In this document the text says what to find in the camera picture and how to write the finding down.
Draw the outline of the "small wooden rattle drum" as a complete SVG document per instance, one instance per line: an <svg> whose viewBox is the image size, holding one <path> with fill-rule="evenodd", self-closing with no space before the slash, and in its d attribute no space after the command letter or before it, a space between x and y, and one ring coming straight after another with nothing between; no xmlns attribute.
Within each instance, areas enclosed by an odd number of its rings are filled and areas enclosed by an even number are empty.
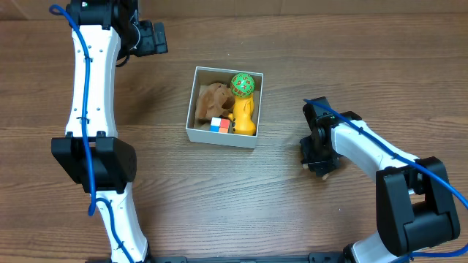
<svg viewBox="0 0 468 263"><path fill-rule="evenodd" d="M313 170L309 169L309 165L308 165L308 164L302 164L302 167L303 167L303 169L305 169L305 170L308 170L308 171L310 171L310 172L311 172L311 171L313 172ZM329 176L329 174L324 174L324 175L320 175L320 176L317 175L317 177L321 178L322 180L327 180L328 176Z"/></svg>

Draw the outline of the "green number ball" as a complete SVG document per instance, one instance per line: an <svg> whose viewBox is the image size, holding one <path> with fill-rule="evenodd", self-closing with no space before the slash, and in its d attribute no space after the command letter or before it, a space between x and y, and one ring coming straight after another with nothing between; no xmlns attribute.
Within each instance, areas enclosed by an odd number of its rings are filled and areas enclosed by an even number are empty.
<svg viewBox="0 0 468 263"><path fill-rule="evenodd" d="M230 81L230 88L234 95L238 97L248 97L254 91L255 82L251 75L238 73Z"/></svg>

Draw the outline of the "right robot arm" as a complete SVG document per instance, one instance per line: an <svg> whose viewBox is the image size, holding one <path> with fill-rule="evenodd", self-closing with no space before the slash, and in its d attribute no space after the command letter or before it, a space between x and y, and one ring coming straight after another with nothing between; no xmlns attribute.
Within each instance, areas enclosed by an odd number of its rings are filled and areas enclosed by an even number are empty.
<svg viewBox="0 0 468 263"><path fill-rule="evenodd" d="M325 97L307 99L303 114L311 130L300 141L303 168L326 178L345 157L376 184L377 231L342 252L310 254L310 262L411 262L416 257L452 258L467 252L466 247L430 250L459 237L454 201L467 204L450 185L442 161L398 149L356 113L333 110Z"/></svg>

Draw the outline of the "yellow toy whale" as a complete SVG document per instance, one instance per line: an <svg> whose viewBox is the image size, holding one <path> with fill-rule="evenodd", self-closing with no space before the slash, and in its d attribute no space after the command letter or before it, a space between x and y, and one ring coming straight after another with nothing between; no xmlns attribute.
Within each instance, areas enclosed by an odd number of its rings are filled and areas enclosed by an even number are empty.
<svg viewBox="0 0 468 263"><path fill-rule="evenodd" d="M228 115L232 122L233 133L253 136L256 132L256 125L252 121L254 112L254 97L250 94L248 97L235 97L233 111Z"/></svg>

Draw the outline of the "brown plush toy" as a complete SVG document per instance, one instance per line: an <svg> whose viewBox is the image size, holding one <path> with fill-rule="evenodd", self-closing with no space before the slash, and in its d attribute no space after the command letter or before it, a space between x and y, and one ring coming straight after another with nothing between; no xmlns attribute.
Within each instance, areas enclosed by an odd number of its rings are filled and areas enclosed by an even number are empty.
<svg viewBox="0 0 468 263"><path fill-rule="evenodd" d="M226 118L235 104L235 96L223 83L213 83L204 89L197 98L195 119L210 121L212 118Z"/></svg>

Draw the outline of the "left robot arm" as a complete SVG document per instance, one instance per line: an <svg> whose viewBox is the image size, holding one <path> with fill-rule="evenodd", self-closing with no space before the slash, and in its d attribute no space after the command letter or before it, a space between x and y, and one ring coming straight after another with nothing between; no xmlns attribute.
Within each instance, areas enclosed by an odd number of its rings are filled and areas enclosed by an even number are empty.
<svg viewBox="0 0 468 263"><path fill-rule="evenodd" d="M90 196L88 215L101 215L109 262L155 262L132 196L136 151L118 137L114 82L131 56L168 52L165 27L140 20L138 1L72 0L49 11L67 19L75 56L71 111L64 136L51 140L51 153Z"/></svg>

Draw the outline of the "colourful puzzle cube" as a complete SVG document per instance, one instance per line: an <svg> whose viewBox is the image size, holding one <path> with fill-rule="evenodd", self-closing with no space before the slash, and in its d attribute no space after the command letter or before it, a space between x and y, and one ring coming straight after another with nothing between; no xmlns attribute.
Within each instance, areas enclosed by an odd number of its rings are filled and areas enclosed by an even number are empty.
<svg viewBox="0 0 468 263"><path fill-rule="evenodd" d="M226 118L213 117L210 123L210 132L227 134L230 129L230 120Z"/></svg>

